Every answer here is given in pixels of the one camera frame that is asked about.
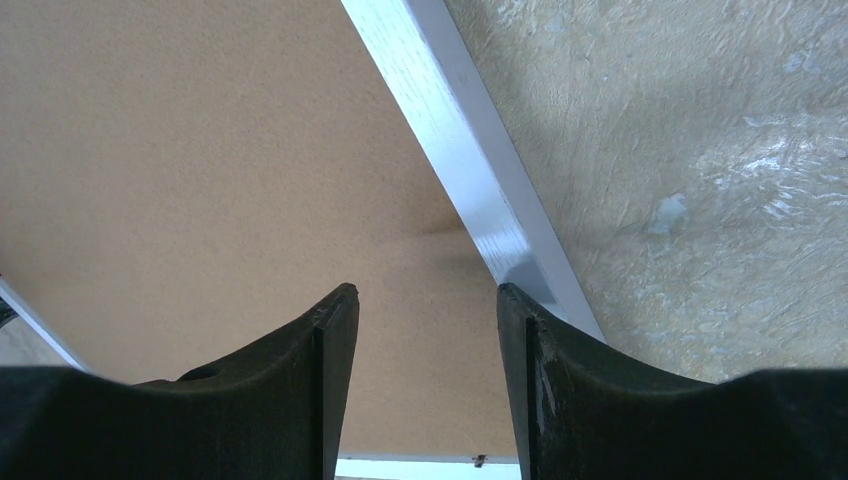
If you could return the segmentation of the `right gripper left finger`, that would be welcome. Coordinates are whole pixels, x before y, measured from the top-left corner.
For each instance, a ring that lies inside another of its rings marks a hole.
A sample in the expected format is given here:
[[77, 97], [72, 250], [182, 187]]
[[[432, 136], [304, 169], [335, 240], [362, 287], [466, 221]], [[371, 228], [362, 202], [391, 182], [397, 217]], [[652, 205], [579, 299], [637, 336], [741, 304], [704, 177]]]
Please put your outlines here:
[[1, 371], [5, 479], [331, 479], [359, 299], [306, 313], [176, 380], [123, 384], [71, 367]]

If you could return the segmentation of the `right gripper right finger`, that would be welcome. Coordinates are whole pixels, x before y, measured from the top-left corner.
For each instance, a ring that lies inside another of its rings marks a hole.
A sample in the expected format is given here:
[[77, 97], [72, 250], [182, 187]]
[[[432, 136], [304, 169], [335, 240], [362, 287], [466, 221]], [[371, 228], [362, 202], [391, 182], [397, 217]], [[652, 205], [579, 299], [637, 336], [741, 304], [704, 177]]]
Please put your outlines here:
[[845, 369], [765, 369], [719, 384], [629, 357], [515, 285], [497, 297], [525, 479], [843, 479]]

